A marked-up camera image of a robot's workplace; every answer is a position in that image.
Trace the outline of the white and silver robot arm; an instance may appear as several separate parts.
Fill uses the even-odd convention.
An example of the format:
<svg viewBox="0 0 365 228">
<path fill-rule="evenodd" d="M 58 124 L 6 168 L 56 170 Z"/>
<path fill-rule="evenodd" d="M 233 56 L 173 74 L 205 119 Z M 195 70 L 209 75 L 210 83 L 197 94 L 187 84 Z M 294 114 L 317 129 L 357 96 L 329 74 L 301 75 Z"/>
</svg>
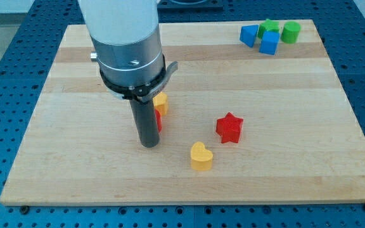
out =
<svg viewBox="0 0 365 228">
<path fill-rule="evenodd" d="M 157 0 L 79 0 L 103 76 L 142 86 L 164 68 Z"/>
</svg>

